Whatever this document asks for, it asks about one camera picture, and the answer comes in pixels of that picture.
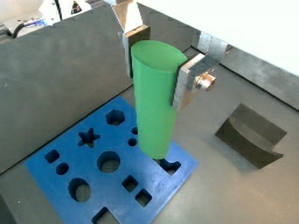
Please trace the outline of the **white robot base equipment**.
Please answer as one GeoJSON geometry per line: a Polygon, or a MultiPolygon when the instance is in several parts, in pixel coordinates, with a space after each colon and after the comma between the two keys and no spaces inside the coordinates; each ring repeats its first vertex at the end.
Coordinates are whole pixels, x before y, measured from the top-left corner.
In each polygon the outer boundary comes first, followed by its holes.
{"type": "Polygon", "coordinates": [[[102,0],[0,0],[0,45],[102,4],[102,0]]]}

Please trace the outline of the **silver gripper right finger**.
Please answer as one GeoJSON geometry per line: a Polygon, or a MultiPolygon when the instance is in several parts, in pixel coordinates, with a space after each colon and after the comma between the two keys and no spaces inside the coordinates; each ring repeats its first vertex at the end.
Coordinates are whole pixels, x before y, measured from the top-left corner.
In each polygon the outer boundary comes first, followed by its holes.
{"type": "Polygon", "coordinates": [[[195,49],[201,52],[182,63],[173,96],[173,108],[181,111],[193,101],[198,89],[210,91],[217,78],[211,75],[213,68],[227,54],[230,44],[213,37],[205,31],[195,34],[195,49]]]}

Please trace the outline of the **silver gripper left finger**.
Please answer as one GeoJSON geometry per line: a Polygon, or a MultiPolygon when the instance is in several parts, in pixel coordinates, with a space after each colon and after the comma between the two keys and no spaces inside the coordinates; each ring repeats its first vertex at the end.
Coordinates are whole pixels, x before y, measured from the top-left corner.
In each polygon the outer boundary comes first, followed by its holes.
{"type": "Polygon", "coordinates": [[[126,55],[126,74],[134,77],[133,71],[133,45],[151,38],[151,28],[145,24],[137,0],[117,0],[113,6],[122,29],[122,42],[126,55]]]}

